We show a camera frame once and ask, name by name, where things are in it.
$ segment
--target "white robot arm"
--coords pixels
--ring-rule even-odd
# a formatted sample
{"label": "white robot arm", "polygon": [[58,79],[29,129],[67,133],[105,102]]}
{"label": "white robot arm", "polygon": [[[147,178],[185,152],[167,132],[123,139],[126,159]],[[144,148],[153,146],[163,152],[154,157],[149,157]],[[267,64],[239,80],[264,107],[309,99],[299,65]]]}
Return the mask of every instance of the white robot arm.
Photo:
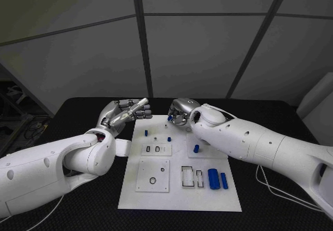
{"label": "white robot arm", "polygon": [[169,121],[189,123],[196,137],[225,154],[287,176],[333,219],[333,147],[284,136],[235,116],[227,119],[218,108],[192,99],[173,101]]}
{"label": "white robot arm", "polygon": [[[97,128],[84,135],[46,143],[0,159],[0,218],[26,212],[104,175],[130,141],[116,139],[126,122],[152,118],[149,100],[113,101]],[[67,177],[65,166],[81,175]]]}

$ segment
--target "black tablecloth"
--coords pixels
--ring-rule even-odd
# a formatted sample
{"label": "black tablecloth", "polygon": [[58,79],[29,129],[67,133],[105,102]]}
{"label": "black tablecloth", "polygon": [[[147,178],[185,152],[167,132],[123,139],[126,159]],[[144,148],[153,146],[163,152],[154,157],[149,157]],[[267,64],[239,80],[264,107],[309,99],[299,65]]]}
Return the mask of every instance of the black tablecloth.
{"label": "black tablecloth", "polygon": [[[69,99],[51,122],[38,144],[81,135],[95,127],[103,108],[116,98]],[[153,114],[166,115],[173,99],[150,99]],[[281,101],[196,99],[231,112],[273,131],[316,143],[293,107]],[[118,138],[131,140],[134,122]],[[255,180],[257,166],[229,158],[242,212],[120,210],[118,200],[127,158],[116,157],[108,173],[64,197],[54,214],[35,230],[333,230],[333,221],[274,196]],[[312,201],[306,192],[284,176],[267,170],[270,184]],[[0,230],[28,230],[49,214],[59,199],[13,216]]]}

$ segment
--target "white cable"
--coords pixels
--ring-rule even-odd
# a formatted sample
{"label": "white cable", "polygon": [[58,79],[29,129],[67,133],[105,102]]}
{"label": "white cable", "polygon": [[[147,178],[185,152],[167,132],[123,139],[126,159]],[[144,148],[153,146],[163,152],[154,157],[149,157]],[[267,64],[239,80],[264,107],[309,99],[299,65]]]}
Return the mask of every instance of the white cable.
{"label": "white cable", "polygon": [[218,111],[225,112],[227,114],[229,114],[237,119],[237,117],[231,113],[228,113],[225,110],[222,110],[221,108],[209,105],[208,103],[205,103],[203,106],[209,106],[211,108],[216,109]]}
{"label": "white cable", "polygon": [[[263,181],[260,181],[260,179],[258,179],[258,168],[261,168],[261,171],[263,171],[263,174],[264,174],[264,178],[265,178],[265,183],[264,183]],[[283,190],[277,189],[276,187],[273,187],[273,186],[268,184],[268,180],[267,180],[267,177],[265,177],[265,172],[264,172],[263,166],[260,166],[260,165],[258,165],[258,167],[257,167],[255,178],[257,178],[257,181],[268,187],[270,192],[271,192],[276,196],[278,196],[278,197],[281,197],[281,198],[284,198],[284,199],[287,199],[287,200],[296,202],[297,204],[303,205],[304,207],[307,207],[307,208],[310,208],[310,209],[313,209],[313,210],[316,210],[316,211],[319,211],[319,212],[323,212],[323,210],[322,210],[314,204],[309,203],[307,201],[301,200],[301,199],[297,198],[296,196],[290,195],[287,192],[284,192]],[[278,190],[281,193],[284,193],[284,194],[289,195],[290,197],[296,198],[296,199],[300,200],[301,202],[310,204],[314,208],[310,207],[310,206],[307,206],[307,205],[303,204],[301,202],[299,202],[299,201],[290,199],[289,197],[284,197],[284,196],[278,195],[277,193],[274,193],[274,192],[271,191],[271,188],[276,189],[276,190]]]}
{"label": "white cable", "polygon": [[0,221],[0,224],[10,218],[12,216],[9,216],[7,218],[5,218],[2,221]]}
{"label": "white cable", "polygon": [[51,211],[49,215],[43,218],[43,220],[42,220],[28,231],[30,231],[33,228],[36,228],[36,226],[39,226],[41,223],[42,223],[42,222],[46,220],[46,218],[51,216],[51,214],[54,213],[54,211],[55,211],[58,205],[61,204],[62,198],[64,198],[64,196],[61,197],[61,200],[59,200],[59,202],[58,202],[58,204],[56,204],[54,210]]}

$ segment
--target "blue cylinder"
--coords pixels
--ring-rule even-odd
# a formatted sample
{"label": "blue cylinder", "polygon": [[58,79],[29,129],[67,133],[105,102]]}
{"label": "blue cylinder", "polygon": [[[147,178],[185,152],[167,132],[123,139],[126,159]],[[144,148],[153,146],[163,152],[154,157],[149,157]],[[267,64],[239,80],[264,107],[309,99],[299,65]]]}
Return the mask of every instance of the blue cylinder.
{"label": "blue cylinder", "polygon": [[222,179],[224,189],[228,189],[228,182],[227,182],[227,177],[225,177],[225,173],[224,172],[221,173],[221,179]]}
{"label": "blue cylinder", "polygon": [[211,189],[221,189],[219,174],[215,168],[208,170],[208,177]]}
{"label": "blue cylinder", "polygon": [[199,145],[196,144],[193,152],[198,153],[199,151]]}

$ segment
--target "gray wall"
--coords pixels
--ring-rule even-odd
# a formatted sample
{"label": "gray wall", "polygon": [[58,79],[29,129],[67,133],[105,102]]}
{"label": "gray wall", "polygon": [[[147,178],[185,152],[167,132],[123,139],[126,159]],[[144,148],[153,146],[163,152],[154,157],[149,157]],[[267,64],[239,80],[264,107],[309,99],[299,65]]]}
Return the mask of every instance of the gray wall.
{"label": "gray wall", "polygon": [[333,71],[329,0],[13,0],[5,5],[0,63],[52,113],[68,98],[95,96],[299,105]]}

